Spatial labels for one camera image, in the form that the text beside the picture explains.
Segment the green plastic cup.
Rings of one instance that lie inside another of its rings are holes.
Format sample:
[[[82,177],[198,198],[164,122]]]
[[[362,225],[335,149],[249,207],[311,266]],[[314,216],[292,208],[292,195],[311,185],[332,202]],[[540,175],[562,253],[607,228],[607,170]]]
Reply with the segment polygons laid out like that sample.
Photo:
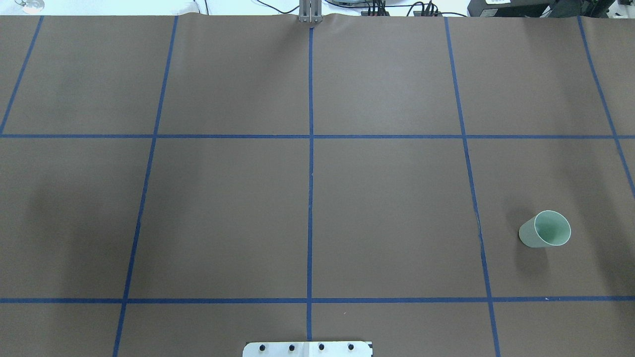
[[[545,210],[521,225],[518,237],[530,248],[562,246],[569,242],[572,229],[569,221],[559,212]]]

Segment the black box with label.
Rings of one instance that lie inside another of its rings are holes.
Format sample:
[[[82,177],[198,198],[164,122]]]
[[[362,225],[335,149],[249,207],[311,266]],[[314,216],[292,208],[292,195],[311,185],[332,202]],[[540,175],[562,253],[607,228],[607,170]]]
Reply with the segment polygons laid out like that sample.
[[[556,0],[470,0],[470,17],[541,17]]]

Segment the white face mask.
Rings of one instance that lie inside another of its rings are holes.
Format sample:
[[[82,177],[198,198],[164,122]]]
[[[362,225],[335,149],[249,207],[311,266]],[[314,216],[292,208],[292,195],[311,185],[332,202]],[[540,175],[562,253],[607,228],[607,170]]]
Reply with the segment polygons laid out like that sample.
[[[45,9],[44,0],[14,0],[26,14],[38,14]]]

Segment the aluminium frame post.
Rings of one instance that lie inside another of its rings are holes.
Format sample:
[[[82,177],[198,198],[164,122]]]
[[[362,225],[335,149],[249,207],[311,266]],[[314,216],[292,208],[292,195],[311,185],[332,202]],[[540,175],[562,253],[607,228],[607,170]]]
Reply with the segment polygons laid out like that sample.
[[[299,22],[300,23],[321,23],[322,1],[321,0],[300,0],[299,1]]]

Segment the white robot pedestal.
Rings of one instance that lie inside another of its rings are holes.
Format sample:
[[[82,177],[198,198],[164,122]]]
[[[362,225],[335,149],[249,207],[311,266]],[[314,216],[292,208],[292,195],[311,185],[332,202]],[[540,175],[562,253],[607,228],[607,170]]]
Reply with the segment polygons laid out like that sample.
[[[243,357],[372,357],[372,343],[365,341],[293,341],[247,343]]]

